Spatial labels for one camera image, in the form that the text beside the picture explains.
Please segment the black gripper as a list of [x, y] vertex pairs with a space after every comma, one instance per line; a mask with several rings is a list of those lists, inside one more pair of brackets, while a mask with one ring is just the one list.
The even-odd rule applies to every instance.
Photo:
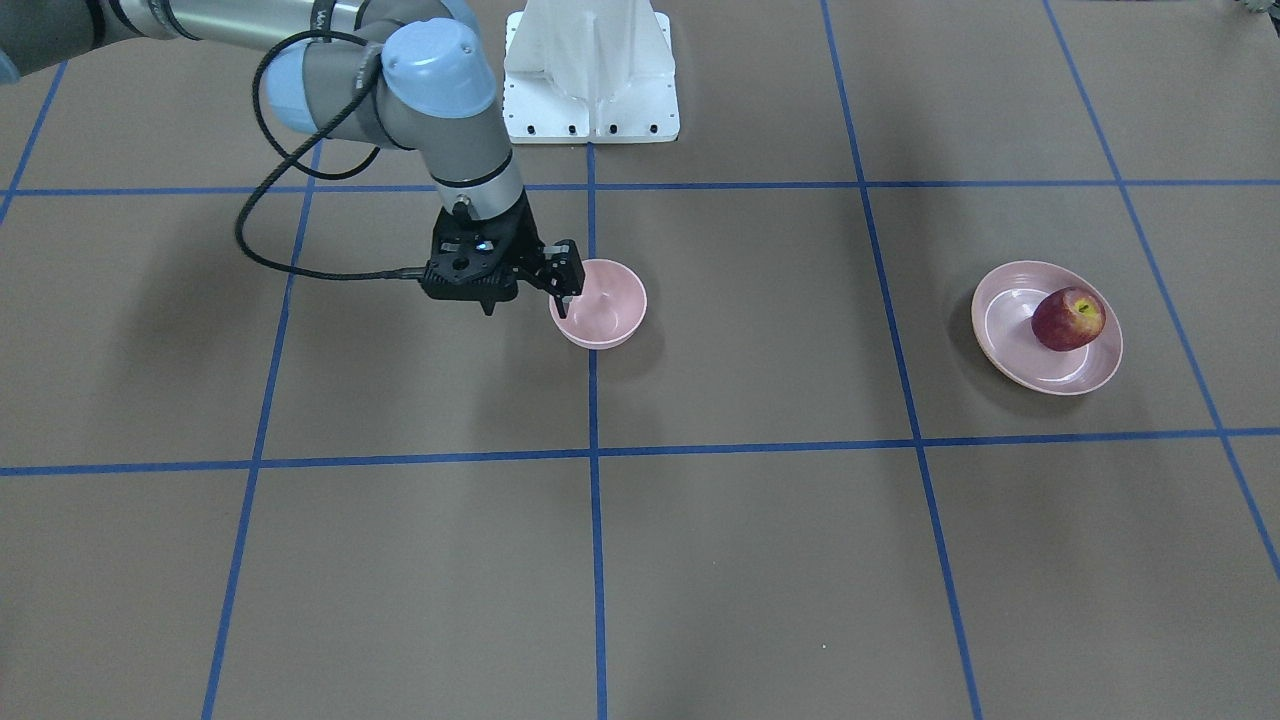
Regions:
[[515, 269], [518, 283], [547, 292], [561, 320], [567, 318], [572, 300], [582, 293], [585, 266], [579, 246], [573, 240], [562, 240], [544, 247], [525, 193], [511, 209], [488, 220], [442, 210], [433, 228], [431, 246], [436, 241], [463, 238], [495, 242], [498, 252]]

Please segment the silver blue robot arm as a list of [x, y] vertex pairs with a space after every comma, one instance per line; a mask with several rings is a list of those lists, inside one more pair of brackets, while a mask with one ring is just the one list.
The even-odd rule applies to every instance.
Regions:
[[324, 138], [372, 154], [419, 152], [442, 200], [421, 266], [365, 272], [412, 281], [431, 299], [492, 314], [521, 284], [559, 316], [585, 270], [571, 240], [543, 243], [500, 114], [497, 78], [463, 1], [5, 1], [3, 83], [128, 38], [187, 38], [262, 53], [251, 82], [255, 120], [280, 156], [234, 224], [261, 266], [319, 272], [255, 252], [244, 228], [260, 199]]

